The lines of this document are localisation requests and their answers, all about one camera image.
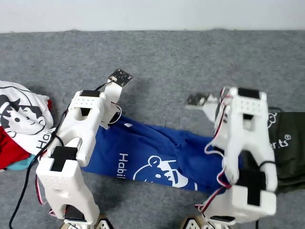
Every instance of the red cloth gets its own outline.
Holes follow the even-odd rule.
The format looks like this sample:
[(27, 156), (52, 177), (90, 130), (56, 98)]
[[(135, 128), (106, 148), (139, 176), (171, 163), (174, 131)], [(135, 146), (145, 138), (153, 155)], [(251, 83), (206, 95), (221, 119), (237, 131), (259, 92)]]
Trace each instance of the red cloth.
[(30, 154), (14, 142), (0, 126), (0, 169), (29, 156)]

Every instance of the blue cloth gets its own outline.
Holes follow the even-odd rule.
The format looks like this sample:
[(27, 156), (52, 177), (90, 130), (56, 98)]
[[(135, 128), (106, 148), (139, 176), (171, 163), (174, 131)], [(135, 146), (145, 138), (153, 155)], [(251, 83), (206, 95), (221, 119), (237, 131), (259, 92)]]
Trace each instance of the blue cloth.
[(7, 166), (7, 168), (10, 170), (24, 170), (29, 167), (29, 165), (30, 165), (31, 161), (34, 159), (34, 157), (35, 157), (35, 155), (32, 154), (27, 159), (15, 162), (15, 163)]
[(108, 130), (99, 128), (90, 163), (82, 169), (211, 193), (220, 187), (216, 176), (222, 170), (221, 156), (203, 151), (211, 139), (122, 116)]

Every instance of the white plastic part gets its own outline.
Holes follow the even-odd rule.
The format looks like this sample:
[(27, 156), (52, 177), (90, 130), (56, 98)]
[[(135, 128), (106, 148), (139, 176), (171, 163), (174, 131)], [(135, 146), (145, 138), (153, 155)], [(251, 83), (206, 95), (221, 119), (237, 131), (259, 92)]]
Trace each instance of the white plastic part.
[(108, 225), (107, 221), (101, 220), (96, 226), (96, 229), (110, 229), (110, 226)]
[[(258, 165), (264, 161), (275, 161), (267, 128), (267, 96), (264, 92), (259, 94), (260, 99), (239, 96), (237, 88), (233, 87), (228, 94), (228, 101), (224, 100), (220, 106), (215, 127), (220, 123), (225, 106), (226, 123), (222, 123), (212, 145), (224, 149), (225, 175), (230, 184), (236, 184), (239, 178), (238, 156), (242, 150), (249, 151)], [(243, 114), (253, 115), (252, 120), (244, 120)], [(267, 163), (261, 170), (266, 175), (266, 190), (274, 192), (277, 188), (275, 164)]]
[(187, 222), (187, 225), (184, 227), (185, 229), (200, 229), (200, 226), (196, 222), (195, 219), (191, 219)]
[[(111, 83), (100, 93), (100, 97), (80, 96), (82, 91), (78, 91), (72, 99), (57, 135), (65, 145), (74, 138), (80, 139), (81, 145), (76, 159), (81, 167), (87, 166), (90, 161), (99, 126), (108, 129), (108, 123), (117, 112), (117, 107), (112, 102), (118, 102), (121, 92), (122, 87)], [(81, 108), (90, 108), (88, 116), (82, 116)], [(59, 145), (58, 139), (54, 139), (48, 147), (47, 156), (50, 157), (54, 148)]]
[(66, 226), (65, 229), (95, 229), (93, 225), (84, 225), (84, 224), (74, 224), (71, 223), (68, 226)]
[(203, 112), (205, 113), (206, 117), (211, 121), (215, 121), (215, 111), (218, 105), (218, 99), (213, 95), (210, 95), (202, 107)]
[(213, 226), (210, 224), (205, 224), (201, 227), (201, 229), (229, 229), (229, 227), (221, 224), (213, 224)]
[[(259, 99), (256, 99), (240, 96), (236, 87), (227, 89), (228, 93), (222, 94), (222, 100), (219, 102), (219, 113), (214, 128), (216, 130), (219, 125), (220, 128), (212, 145), (224, 150), (223, 167), (232, 187), (224, 194), (216, 196), (204, 212), (204, 219), (214, 226), (255, 221), (260, 217), (272, 216), (276, 212), (275, 164), (266, 163), (261, 168), (266, 176), (266, 191), (260, 191), (260, 206), (247, 203), (247, 187), (234, 185), (239, 179), (238, 157), (242, 150), (249, 151), (258, 165), (264, 161), (275, 161), (269, 143), (266, 93), (259, 92)], [(253, 117), (251, 120), (244, 120), (244, 114)], [(212, 220), (210, 219), (212, 216), (232, 216), (235, 220), (228, 223)]]
[(55, 216), (63, 219), (66, 205), (72, 205), (84, 214), (86, 222), (82, 222), (83, 225), (94, 225), (100, 211), (84, 183), (78, 162), (66, 160), (61, 172), (51, 171), (53, 162), (54, 158), (43, 157), (36, 173)]
[(276, 195), (272, 192), (261, 190), (260, 206), (247, 204), (248, 188), (233, 185), (223, 194), (218, 195), (204, 212), (204, 220), (213, 224), (220, 221), (210, 219), (212, 216), (232, 216), (235, 220), (222, 225), (233, 225), (258, 220), (260, 217), (272, 216), (276, 212)]

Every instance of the red and white wire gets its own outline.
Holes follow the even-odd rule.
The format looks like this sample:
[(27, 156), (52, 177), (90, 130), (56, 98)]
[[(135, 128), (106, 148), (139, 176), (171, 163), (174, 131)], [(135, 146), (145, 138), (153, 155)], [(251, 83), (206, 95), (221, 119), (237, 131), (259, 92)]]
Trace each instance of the red and white wire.
[(42, 200), (42, 195), (41, 195), (41, 190), (40, 190), (40, 187), (39, 187), (39, 180), (38, 180), (37, 175), (35, 177), (35, 188), (36, 188), (36, 194), (37, 194), (38, 202), (41, 205), (45, 205), (47, 203), (47, 201), (43, 202), (43, 200)]
[(223, 189), (224, 189), (224, 187), (220, 187), (219, 189), (217, 189), (213, 194), (210, 195), (210, 197), (203, 204), (195, 204), (195, 208), (197, 208), (199, 212), (204, 213), (206, 211), (206, 209), (210, 206), (210, 204), (214, 200), (214, 198)]
[(51, 216), (54, 216), (54, 217), (56, 216), (55, 213), (54, 213), (54, 211), (53, 211), (52, 209), (50, 209), (49, 214), (50, 214)]
[[(225, 90), (225, 87), (222, 89), (221, 93), (220, 93), (220, 96), (223, 95), (224, 93), (224, 90)], [(224, 122), (224, 115), (225, 115), (225, 111), (226, 111), (226, 108), (227, 108), (227, 105), (224, 105), (224, 109), (223, 109), (223, 113), (222, 113), (222, 116), (220, 118), (220, 121), (219, 121), (219, 125), (215, 131), (215, 134), (214, 134), (214, 137), (212, 139), (211, 142), (209, 142), (205, 148), (204, 148), (204, 152), (206, 154), (218, 154), (220, 155), (222, 158), (224, 158), (224, 155), (219, 152), (218, 150), (210, 150), (208, 151), (207, 149), (211, 146), (212, 142), (218, 137), (218, 134), (220, 132), (220, 129), (221, 129), (221, 126)], [(211, 202), (214, 200), (214, 198), (220, 193), (220, 191), (222, 191), (224, 188), (231, 188), (231, 185), (230, 184), (226, 184), (225, 182), (223, 182), (220, 177), (224, 174), (224, 171), (225, 171), (225, 166), (223, 167), (223, 169), (217, 174), (217, 182), (222, 186), (220, 188), (218, 188), (213, 194), (210, 195), (210, 197), (203, 203), (203, 204), (196, 204), (195, 207), (199, 210), (199, 212), (203, 213), (206, 211), (206, 209), (209, 207), (209, 205), (211, 204)]]
[(114, 103), (114, 102), (111, 102), (113, 105), (115, 105), (119, 110), (120, 110), (120, 114), (119, 114), (119, 117), (115, 120), (115, 121), (113, 121), (113, 122), (111, 122), (111, 123), (108, 123), (108, 124), (114, 124), (114, 123), (116, 123), (119, 119), (120, 119), (120, 117), (121, 117), (121, 115), (122, 115), (122, 108), (118, 105), (118, 104), (116, 104), (116, 103)]

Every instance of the dark green cloth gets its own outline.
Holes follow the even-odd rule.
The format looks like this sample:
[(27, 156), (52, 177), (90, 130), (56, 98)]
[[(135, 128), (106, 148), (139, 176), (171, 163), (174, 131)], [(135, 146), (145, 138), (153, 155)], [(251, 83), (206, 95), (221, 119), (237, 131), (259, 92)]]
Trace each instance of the dark green cloth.
[(270, 113), (268, 126), (275, 154), (278, 191), (305, 188), (305, 113)]

